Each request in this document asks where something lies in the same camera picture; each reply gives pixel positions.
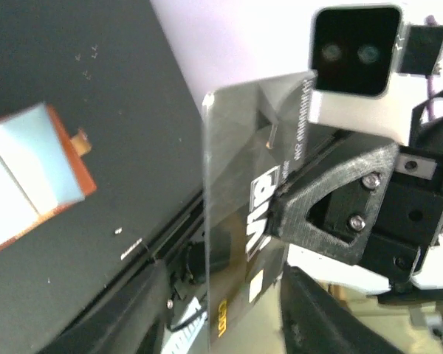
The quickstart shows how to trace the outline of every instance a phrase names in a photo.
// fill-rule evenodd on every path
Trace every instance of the black cable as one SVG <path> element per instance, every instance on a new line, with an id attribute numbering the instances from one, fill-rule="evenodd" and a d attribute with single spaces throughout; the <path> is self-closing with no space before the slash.
<path id="1" fill-rule="evenodd" d="M 194 322 L 196 319 L 198 319 L 199 317 L 201 317 L 205 311 L 207 311 L 207 304 L 204 303 L 200 309 L 197 310 L 197 312 L 195 312 L 192 316 L 190 316 L 188 319 L 186 319 L 184 322 L 176 325 L 176 326 L 168 326 L 168 330 L 172 333 L 174 332 L 179 332 L 180 330 L 183 330 L 184 328 L 186 328 L 188 325 L 190 325 L 192 322 Z"/>

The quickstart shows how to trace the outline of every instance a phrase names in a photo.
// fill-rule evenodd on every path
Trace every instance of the dark surface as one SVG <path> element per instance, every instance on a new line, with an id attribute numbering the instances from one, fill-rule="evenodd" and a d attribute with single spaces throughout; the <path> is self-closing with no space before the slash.
<path id="1" fill-rule="evenodd" d="M 386 237 L 373 230 L 358 265 L 388 278 L 390 282 L 407 282 L 418 270 L 422 252 L 419 245 L 402 242 L 390 235 Z"/>
<path id="2" fill-rule="evenodd" d="M 87 132 L 98 190 L 0 253 L 0 354 L 58 335 L 202 182 L 199 114 L 149 1 L 0 1 L 0 115 L 40 101 Z"/>
<path id="3" fill-rule="evenodd" d="M 164 262 L 151 264 L 92 318 L 40 354 L 160 354 L 170 296 Z"/>
<path id="4" fill-rule="evenodd" d="M 422 290 L 408 283 L 403 285 L 400 290 L 392 290 L 378 295 L 377 302 L 381 305 L 418 305 L 443 302 L 443 289 Z"/>
<path id="5" fill-rule="evenodd" d="M 402 353 L 299 268 L 284 266 L 281 312 L 288 354 Z"/>
<path id="6" fill-rule="evenodd" d="M 417 151 L 412 156 L 421 158 L 423 154 Z M 393 174 L 375 228 L 425 248 L 436 242 L 443 224 L 443 162 L 434 161 L 437 168 L 430 181 Z"/>

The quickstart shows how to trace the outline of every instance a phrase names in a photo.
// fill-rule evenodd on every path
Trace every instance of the camera module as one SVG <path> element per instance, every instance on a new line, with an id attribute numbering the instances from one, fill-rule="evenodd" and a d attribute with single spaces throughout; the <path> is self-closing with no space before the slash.
<path id="1" fill-rule="evenodd" d="M 401 21 L 394 6 L 321 10 L 314 20 L 310 54 L 317 89 L 367 97 L 383 93 Z"/>

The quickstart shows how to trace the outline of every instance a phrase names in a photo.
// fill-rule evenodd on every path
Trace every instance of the black laptop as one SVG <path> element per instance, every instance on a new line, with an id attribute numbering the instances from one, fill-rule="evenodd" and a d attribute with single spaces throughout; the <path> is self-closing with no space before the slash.
<path id="1" fill-rule="evenodd" d="M 202 185 L 199 112 L 149 1 L 0 1 L 0 117 L 38 103 L 85 130 L 97 191 L 0 251 L 0 354 L 62 333 Z"/>

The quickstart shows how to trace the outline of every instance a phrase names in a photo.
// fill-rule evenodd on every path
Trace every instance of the metal screw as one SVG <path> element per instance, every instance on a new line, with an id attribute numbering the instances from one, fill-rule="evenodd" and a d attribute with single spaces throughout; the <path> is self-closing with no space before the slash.
<path id="1" fill-rule="evenodd" d="M 370 173 L 361 180 L 363 186 L 369 190 L 375 190 L 381 184 L 381 179 L 376 173 Z"/>
<path id="2" fill-rule="evenodd" d="M 349 226 L 356 232 L 359 232 L 366 227 L 366 222 L 359 215 L 351 216 L 348 223 Z"/>

